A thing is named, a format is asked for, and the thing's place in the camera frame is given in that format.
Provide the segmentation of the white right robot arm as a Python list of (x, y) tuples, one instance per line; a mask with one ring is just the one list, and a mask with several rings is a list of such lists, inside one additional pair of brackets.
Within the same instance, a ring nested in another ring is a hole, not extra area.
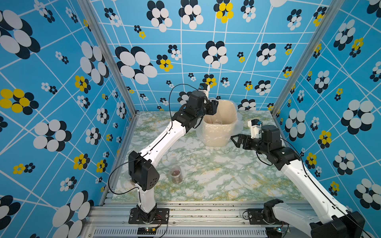
[(253, 126), (250, 135), (233, 135), (231, 140), (237, 148), (265, 155), (268, 164), (296, 186), (316, 213), (309, 215), (273, 199), (264, 204), (262, 218), (266, 223), (284, 222), (311, 238), (359, 238), (365, 233), (364, 217), (335, 199), (307, 170), (300, 155), (293, 148), (283, 146), (284, 139), (276, 126)]

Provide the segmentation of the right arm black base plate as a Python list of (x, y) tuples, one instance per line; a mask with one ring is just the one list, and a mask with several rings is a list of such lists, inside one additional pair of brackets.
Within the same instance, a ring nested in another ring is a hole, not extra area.
[(249, 209), (246, 209), (244, 213), (246, 213), (247, 219), (249, 220), (251, 225), (270, 225), (270, 226), (271, 225), (275, 225), (275, 226), (287, 225), (287, 223), (284, 223), (282, 221), (267, 222), (264, 219), (263, 209), (249, 208)]

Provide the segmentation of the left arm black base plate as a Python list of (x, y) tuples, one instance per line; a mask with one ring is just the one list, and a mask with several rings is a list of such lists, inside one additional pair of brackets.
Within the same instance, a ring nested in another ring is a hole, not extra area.
[(130, 210), (129, 224), (168, 224), (170, 209), (154, 208), (151, 212), (145, 213), (139, 207)]

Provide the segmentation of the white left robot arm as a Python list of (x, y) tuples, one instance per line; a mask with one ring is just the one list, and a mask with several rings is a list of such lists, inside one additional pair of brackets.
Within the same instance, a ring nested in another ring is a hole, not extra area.
[(163, 155), (189, 130), (195, 129), (204, 116), (215, 115), (218, 104), (217, 100), (209, 100), (203, 90), (193, 91), (188, 102), (171, 117), (166, 129), (151, 144), (129, 154), (129, 175), (139, 190), (137, 209), (144, 222), (151, 223), (156, 216), (154, 187), (160, 179), (156, 167)]

